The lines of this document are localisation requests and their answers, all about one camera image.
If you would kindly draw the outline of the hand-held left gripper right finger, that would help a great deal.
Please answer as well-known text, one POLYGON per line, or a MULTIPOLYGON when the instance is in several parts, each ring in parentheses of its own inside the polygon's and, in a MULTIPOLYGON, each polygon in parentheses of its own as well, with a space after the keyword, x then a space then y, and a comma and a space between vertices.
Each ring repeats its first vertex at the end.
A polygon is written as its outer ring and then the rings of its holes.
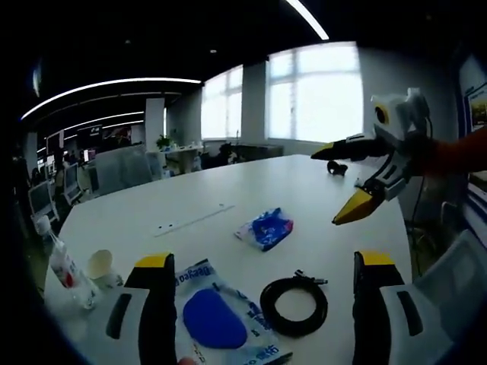
POLYGON ((453 348, 434 286, 440 264, 404 283, 386 253, 354 253, 353 364, 438 364, 453 348))

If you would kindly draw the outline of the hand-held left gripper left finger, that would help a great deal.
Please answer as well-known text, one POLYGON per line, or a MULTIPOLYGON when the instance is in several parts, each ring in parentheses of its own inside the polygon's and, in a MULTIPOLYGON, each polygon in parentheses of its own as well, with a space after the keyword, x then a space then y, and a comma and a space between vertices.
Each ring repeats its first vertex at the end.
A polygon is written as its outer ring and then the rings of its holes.
POLYGON ((174 257, 138 260, 88 317, 90 364, 176 364, 174 257))

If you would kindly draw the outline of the person's right hand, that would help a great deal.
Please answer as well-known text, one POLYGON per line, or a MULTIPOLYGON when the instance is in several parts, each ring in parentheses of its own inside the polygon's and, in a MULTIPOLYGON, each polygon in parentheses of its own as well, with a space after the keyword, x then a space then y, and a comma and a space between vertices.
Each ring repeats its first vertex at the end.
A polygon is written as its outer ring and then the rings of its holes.
POLYGON ((409 157, 408 172, 412 176, 434 174, 438 143, 426 135, 413 133, 404 141, 404 152, 409 157))

